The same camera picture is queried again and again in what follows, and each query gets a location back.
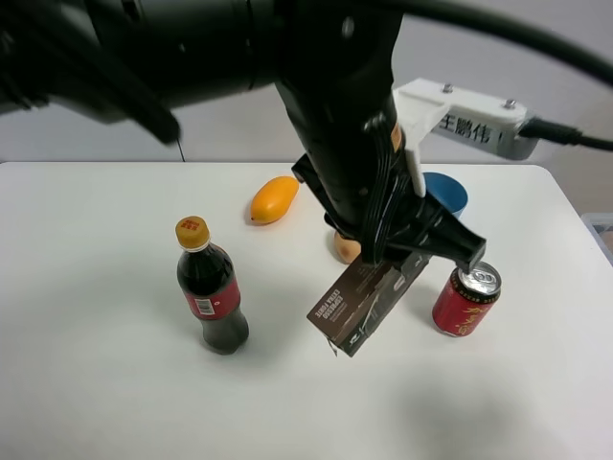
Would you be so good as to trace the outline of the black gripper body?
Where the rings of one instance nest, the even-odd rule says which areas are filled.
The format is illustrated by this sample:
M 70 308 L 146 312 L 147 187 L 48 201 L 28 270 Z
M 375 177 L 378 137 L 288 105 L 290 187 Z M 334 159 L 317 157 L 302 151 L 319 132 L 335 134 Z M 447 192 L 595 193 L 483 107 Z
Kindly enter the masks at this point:
M 306 152 L 292 171 L 323 206 L 326 222 L 360 243 L 365 263 L 440 254 L 443 207 L 415 194 L 394 111 L 357 123 L 314 117 L 294 126 Z

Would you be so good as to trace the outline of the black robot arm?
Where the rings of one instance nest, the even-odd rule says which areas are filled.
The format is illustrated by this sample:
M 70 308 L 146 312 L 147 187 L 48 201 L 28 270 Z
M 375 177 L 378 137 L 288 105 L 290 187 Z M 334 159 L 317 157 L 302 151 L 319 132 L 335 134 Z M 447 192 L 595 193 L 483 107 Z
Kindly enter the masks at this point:
M 485 240 L 418 194 L 394 101 L 401 17 L 351 1 L 5 1 L 1 110 L 59 104 L 165 145 L 173 110 L 274 86 L 328 224 L 368 263 L 418 251 L 471 269 Z

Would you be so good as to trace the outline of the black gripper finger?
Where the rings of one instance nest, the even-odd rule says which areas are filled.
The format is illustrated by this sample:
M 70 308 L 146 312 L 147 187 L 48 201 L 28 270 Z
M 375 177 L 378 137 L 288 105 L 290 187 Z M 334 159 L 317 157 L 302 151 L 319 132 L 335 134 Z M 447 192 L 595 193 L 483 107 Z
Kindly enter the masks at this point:
M 394 227 L 383 256 L 399 262 L 411 253 L 448 259 L 459 269 L 472 269 L 483 258 L 487 241 L 474 234 L 446 210 L 422 212 Z

